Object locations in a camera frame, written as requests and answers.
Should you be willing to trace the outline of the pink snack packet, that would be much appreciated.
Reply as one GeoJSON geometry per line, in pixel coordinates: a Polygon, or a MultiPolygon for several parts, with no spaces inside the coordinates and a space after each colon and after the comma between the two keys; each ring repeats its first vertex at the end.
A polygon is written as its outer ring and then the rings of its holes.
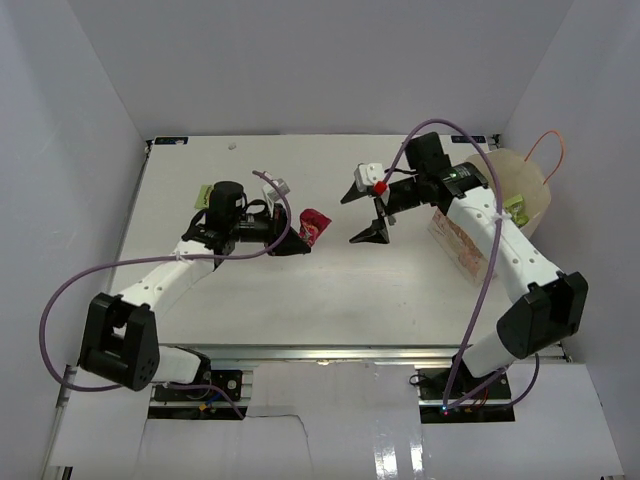
{"type": "Polygon", "coordinates": [[[309,247],[316,243],[332,222],[329,217],[311,208],[305,209],[300,213],[299,221],[299,236],[309,247]]]}

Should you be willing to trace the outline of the green snack packet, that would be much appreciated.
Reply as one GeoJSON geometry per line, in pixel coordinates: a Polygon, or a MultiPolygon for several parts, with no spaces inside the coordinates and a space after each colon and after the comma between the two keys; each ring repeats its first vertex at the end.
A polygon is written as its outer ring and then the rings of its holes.
{"type": "Polygon", "coordinates": [[[200,187],[200,190],[194,205],[195,209],[202,210],[202,209],[206,209],[209,206],[209,199],[210,199],[210,194],[212,190],[213,190],[212,185],[202,185],[200,187]]]}
{"type": "Polygon", "coordinates": [[[518,228],[524,227],[529,222],[525,199],[521,194],[508,198],[503,203],[503,208],[518,228]]]}

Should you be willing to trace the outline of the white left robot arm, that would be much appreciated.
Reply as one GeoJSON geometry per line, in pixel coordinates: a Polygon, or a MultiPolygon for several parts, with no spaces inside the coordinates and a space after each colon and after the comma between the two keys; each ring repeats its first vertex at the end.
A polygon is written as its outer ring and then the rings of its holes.
{"type": "Polygon", "coordinates": [[[267,178],[251,212],[244,188],[215,183],[205,208],[192,217],[173,252],[115,295],[100,293],[89,304],[79,366],[121,387],[140,391],[151,383],[175,383],[188,398],[211,387],[205,358],[184,347],[160,346],[157,322],[197,282],[233,259],[239,243],[255,243],[270,256],[304,255],[310,246],[291,226],[290,189],[267,178]]]}

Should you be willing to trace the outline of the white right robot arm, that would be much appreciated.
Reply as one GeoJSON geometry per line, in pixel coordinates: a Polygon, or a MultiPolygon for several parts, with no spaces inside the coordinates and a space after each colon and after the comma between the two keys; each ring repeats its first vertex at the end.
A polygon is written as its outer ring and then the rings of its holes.
{"type": "Polygon", "coordinates": [[[393,216],[430,205],[487,259],[488,275],[502,282],[511,305],[487,335],[468,342],[454,357],[452,388],[472,399],[486,389],[487,376],[495,371],[575,335],[589,286],[581,273],[566,273],[548,260],[505,210],[498,151],[479,151],[454,165],[435,132],[413,138],[405,147],[412,173],[401,181],[388,181],[389,171],[380,163],[355,168],[353,184],[341,201],[370,197],[377,217],[350,241],[386,244],[393,216]]]}

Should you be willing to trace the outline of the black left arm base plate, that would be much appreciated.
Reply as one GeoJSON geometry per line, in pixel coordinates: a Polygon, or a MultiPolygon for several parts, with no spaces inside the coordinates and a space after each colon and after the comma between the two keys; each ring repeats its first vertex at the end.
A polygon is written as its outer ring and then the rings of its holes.
{"type": "Polygon", "coordinates": [[[158,385],[153,388],[148,418],[155,420],[241,421],[243,371],[205,371],[193,385],[158,385]]]}

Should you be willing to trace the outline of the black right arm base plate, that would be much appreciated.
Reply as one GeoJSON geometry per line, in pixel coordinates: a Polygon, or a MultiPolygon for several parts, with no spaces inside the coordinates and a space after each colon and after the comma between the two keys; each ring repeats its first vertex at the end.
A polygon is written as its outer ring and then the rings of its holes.
{"type": "Polygon", "coordinates": [[[409,377],[419,397],[420,419],[423,425],[511,423],[515,421],[510,405],[512,393],[507,375],[502,373],[492,383],[490,378],[464,377],[459,371],[447,400],[443,396],[449,377],[449,368],[418,369],[409,377]]]}

